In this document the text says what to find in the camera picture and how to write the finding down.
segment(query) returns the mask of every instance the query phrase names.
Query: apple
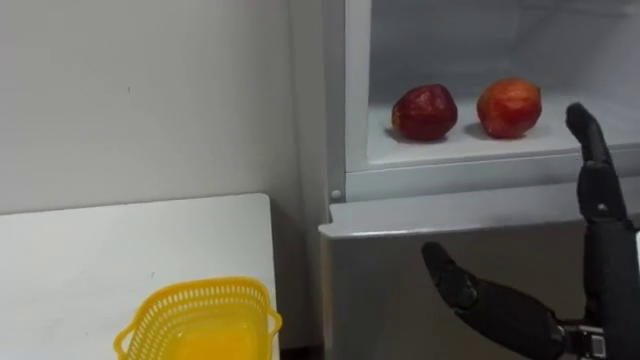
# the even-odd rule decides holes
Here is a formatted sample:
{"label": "apple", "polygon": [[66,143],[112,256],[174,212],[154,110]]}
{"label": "apple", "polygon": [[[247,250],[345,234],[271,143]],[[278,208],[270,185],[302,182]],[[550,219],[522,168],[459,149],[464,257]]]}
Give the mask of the apple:
{"label": "apple", "polygon": [[499,80],[482,93],[477,110],[480,123],[489,136],[521,138],[536,125],[542,114],[540,88],[515,77]]}
{"label": "apple", "polygon": [[396,132],[416,141],[442,139],[458,121],[458,107],[446,87],[422,85],[409,90],[393,106]]}

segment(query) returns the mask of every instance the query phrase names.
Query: robotic arm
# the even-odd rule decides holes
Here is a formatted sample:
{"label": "robotic arm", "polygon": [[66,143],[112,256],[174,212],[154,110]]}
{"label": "robotic arm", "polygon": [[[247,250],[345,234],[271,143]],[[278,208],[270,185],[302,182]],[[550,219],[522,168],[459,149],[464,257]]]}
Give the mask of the robotic arm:
{"label": "robotic arm", "polygon": [[582,146],[578,202],[586,222],[585,315],[558,320],[547,306],[513,288],[477,278],[437,243],[422,248],[438,292],[467,325],[529,359],[640,359],[640,266],[613,161],[596,119],[580,104],[567,127]]}

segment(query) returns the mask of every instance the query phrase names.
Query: refrigerator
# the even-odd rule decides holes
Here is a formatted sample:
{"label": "refrigerator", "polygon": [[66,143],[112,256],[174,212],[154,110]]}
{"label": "refrigerator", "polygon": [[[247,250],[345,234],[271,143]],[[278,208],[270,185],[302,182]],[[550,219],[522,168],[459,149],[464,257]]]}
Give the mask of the refrigerator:
{"label": "refrigerator", "polygon": [[[426,241],[560,317],[580,317],[582,160],[565,110],[580,102],[599,120],[637,216],[640,2],[301,6],[292,4],[298,135],[327,358],[520,359],[442,302],[420,257]],[[495,139],[479,121],[478,98],[512,77],[539,87],[542,112],[524,136]],[[451,93],[457,123],[438,141],[398,136],[394,104],[428,84]]]}

